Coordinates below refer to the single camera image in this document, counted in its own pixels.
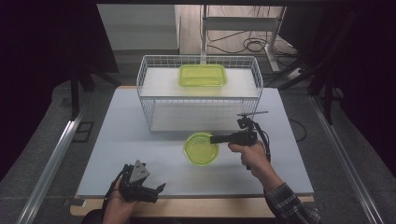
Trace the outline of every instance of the green plastic bowl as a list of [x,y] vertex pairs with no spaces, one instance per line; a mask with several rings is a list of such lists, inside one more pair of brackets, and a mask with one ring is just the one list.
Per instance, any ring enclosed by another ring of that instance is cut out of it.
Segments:
[[219,145],[210,144],[210,136],[210,133],[194,133],[187,138],[183,151],[192,164],[206,166],[219,155]]

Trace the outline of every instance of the white wire basket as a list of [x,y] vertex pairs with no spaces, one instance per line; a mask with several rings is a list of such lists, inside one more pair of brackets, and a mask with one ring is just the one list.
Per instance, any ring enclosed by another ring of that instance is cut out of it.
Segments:
[[205,56],[207,64],[225,67],[227,84],[179,86],[178,68],[201,60],[199,55],[143,57],[136,86],[151,132],[234,132],[240,130],[238,113],[256,111],[262,74],[253,56]]

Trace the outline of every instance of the plaid sleeve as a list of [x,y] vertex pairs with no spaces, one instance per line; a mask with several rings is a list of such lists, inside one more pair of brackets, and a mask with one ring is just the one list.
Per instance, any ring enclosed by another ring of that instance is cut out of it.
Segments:
[[318,210],[304,205],[286,183],[264,196],[276,218],[284,223],[320,223]]

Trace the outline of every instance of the aluminum rail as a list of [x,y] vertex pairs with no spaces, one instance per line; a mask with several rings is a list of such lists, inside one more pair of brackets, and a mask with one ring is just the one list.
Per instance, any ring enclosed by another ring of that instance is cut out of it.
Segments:
[[355,193],[359,198],[364,213],[370,220],[370,223],[375,223],[375,224],[384,223],[383,219],[378,213],[378,209],[376,208],[375,202],[371,197],[370,192],[364,186],[363,181],[361,180],[352,161],[347,155],[346,149],[344,148],[341,140],[339,139],[334,127],[328,124],[323,113],[321,112],[323,111],[323,108],[320,104],[319,98],[317,96],[310,96],[310,99],[317,111],[320,123],[322,124],[324,131],[332,143],[334,152],[337,155],[339,161],[341,162],[341,165],[344,168],[346,176],[349,179],[352,188],[355,190]]
[[52,180],[55,177],[56,172],[58,171],[58,168],[64,158],[64,154],[69,147],[70,142],[72,141],[73,136],[77,130],[77,127],[81,122],[81,119],[87,109],[90,98],[91,95],[89,94],[88,97],[85,99],[76,119],[70,120],[67,123],[58,144],[53,150],[52,155],[50,156],[49,161],[47,162],[47,165],[43,170],[43,173],[41,173],[40,178],[35,184],[35,188],[33,189],[32,194],[30,195],[27,203],[22,209],[16,223],[32,223],[35,219],[35,215],[37,214],[38,209],[40,208],[50,188]]

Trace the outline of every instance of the white shelf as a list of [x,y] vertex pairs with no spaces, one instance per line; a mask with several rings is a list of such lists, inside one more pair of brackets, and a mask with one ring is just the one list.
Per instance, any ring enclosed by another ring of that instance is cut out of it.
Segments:
[[228,68],[227,84],[223,87],[180,87],[178,68],[149,67],[140,97],[221,97],[259,98],[250,69]]

